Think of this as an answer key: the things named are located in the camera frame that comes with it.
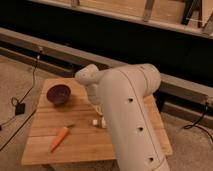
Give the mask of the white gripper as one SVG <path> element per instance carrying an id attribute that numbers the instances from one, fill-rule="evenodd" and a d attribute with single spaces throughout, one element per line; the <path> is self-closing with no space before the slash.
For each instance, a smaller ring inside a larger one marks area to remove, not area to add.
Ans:
<path id="1" fill-rule="evenodd" d="M 91 84 L 86 87 L 87 95 L 88 95 L 88 100 L 93 104 L 94 110 L 97 112 L 99 116 L 103 116 L 101 107 L 99 106 L 100 104 L 100 99 L 98 97 L 98 86 L 96 84 Z"/>

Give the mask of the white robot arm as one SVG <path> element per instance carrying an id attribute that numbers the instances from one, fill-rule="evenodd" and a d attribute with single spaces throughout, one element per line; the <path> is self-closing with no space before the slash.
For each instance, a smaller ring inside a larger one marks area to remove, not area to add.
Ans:
<path id="1" fill-rule="evenodd" d="M 90 64 L 75 74 L 88 100 L 101 108 L 120 171 L 170 171 L 148 117 L 144 98 L 160 86 L 151 64 L 100 70 Z"/>

